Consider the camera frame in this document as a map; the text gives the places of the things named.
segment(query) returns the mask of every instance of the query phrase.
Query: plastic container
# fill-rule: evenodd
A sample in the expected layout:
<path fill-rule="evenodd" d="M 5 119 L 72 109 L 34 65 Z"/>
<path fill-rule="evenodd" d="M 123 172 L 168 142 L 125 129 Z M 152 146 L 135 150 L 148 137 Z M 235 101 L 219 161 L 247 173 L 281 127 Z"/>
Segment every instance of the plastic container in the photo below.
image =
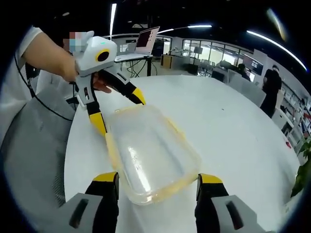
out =
<path fill-rule="evenodd" d="M 119 110 L 107 122 L 109 156 L 131 202 L 161 201 L 197 179 L 200 157 L 155 107 Z"/>

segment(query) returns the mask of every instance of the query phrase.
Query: table surface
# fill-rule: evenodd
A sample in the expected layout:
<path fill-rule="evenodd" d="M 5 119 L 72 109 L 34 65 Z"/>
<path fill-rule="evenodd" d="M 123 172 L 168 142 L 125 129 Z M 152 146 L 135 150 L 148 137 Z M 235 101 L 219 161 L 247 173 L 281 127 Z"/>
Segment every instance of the table surface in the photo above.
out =
<path fill-rule="evenodd" d="M 258 215 L 265 230 L 276 230 L 289 201 L 299 161 L 285 136 L 255 104 L 231 87 L 206 77 L 134 78 L 146 102 L 160 109 L 185 133 L 202 158 L 201 172 L 221 178 Z M 121 94 L 96 92 L 104 118 L 132 106 Z M 84 193 L 93 178 L 111 172 L 104 138 L 78 107 L 67 144 L 65 196 Z M 117 230 L 129 232 L 196 232 L 196 182 L 163 202 L 132 204 L 120 184 Z"/>

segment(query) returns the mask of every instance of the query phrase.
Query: person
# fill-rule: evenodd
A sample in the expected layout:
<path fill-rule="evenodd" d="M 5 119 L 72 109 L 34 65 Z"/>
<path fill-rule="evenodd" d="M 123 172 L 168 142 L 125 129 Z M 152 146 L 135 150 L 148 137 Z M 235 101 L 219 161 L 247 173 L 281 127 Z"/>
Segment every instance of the person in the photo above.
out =
<path fill-rule="evenodd" d="M 246 68 L 245 68 L 245 65 L 243 63 L 238 65 L 237 72 L 239 74 L 241 74 L 243 78 L 247 79 L 248 81 L 251 81 L 251 79 L 249 78 L 249 76 L 246 73 Z"/>
<path fill-rule="evenodd" d="M 266 97 L 261 105 L 261 110 L 272 118 L 275 107 L 277 94 L 282 87 L 282 79 L 279 76 L 279 69 L 276 65 L 272 69 L 268 69 L 263 79 L 262 90 L 266 93 Z"/>
<path fill-rule="evenodd" d="M 55 44 L 59 47 L 64 48 L 64 41 L 61 38 L 51 38 Z M 45 70 L 41 70 L 39 73 L 37 87 L 35 94 L 37 95 L 40 93 L 44 88 L 47 86 L 52 85 L 54 86 L 65 99 L 69 99 L 74 97 L 73 96 L 73 88 L 72 84 L 66 82 L 61 76 L 47 72 Z"/>
<path fill-rule="evenodd" d="M 17 48 L 2 83 L 0 146 L 13 118 L 31 99 L 30 91 L 17 68 L 17 65 L 22 68 L 25 62 L 35 68 L 59 75 L 66 82 L 74 82 L 77 76 L 74 57 L 56 45 L 40 28 L 31 27 Z M 106 93 L 111 92 L 98 73 L 94 74 L 93 86 Z"/>

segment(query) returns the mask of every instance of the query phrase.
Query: fluorescent light strip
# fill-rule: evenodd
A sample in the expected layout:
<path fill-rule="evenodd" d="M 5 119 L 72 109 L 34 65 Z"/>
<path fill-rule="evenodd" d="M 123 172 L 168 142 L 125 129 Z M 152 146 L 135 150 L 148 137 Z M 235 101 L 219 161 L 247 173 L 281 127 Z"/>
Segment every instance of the fluorescent light strip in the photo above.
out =
<path fill-rule="evenodd" d="M 110 35 L 112 35 L 113 29 L 113 22 L 115 21 L 115 14 L 116 14 L 117 4 L 114 3 L 111 6 L 111 18 L 110 18 Z"/>
<path fill-rule="evenodd" d="M 281 46 L 280 44 L 278 44 L 277 42 L 269 39 L 268 37 L 265 37 L 263 35 L 260 35 L 258 33 L 255 33 L 255 32 L 252 32 L 252 31 L 247 31 L 247 33 L 249 34 L 252 34 L 252 35 L 255 35 L 255 36 L 258 36 L 266 41 L 269 41 L 270 43 L 278 46 L 280 49 L 284 50 L 285 52 L 287 52 L 292 58 L 294 58 L 296 61 L 298 61 L 298 63 L 306 70 L 308 71 L 307 67 L 302 63 L 302 61 L 300 61 L 292 52 L 290 52 L 287 48 Z"/>
<path fill-rule="evenodd" d="M 170 32 L 170 31 L 174 31 L 174 29 L 172 28 L 172 29 L 168 29 L 168 30 L 160 31 L 160 32 L 158 32 L 157 34 L 160 34 L 160 33 L 166 33 L 166 32 Z"/>
<path fill-rule="evenodd" d="M 188 28 L 211 28 L 212 25 L 194 25 L 194 26 L 188 26 Z"/>

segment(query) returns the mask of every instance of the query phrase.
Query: person's arm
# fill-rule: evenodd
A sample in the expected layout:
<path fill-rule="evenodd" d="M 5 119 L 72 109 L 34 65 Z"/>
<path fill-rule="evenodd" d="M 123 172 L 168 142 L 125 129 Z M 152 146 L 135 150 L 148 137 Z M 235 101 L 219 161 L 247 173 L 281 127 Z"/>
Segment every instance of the person's arm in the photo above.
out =
<path fill-rule="evenodd" d="M 60 75 L 67 82 L 75 81 L 77 76 L 74 57 L 43 32 L 32 40 L 22 57 L 33 67 Z"/>
<path fill-rule="evenodd" d="M 52 74 L 45 70 L 41 70 L 39 73 L 35 94 L 37 95 L 44 88 L 46 88 L 48 85 L 51 85 L 51 84 L 52 84 Z"/>

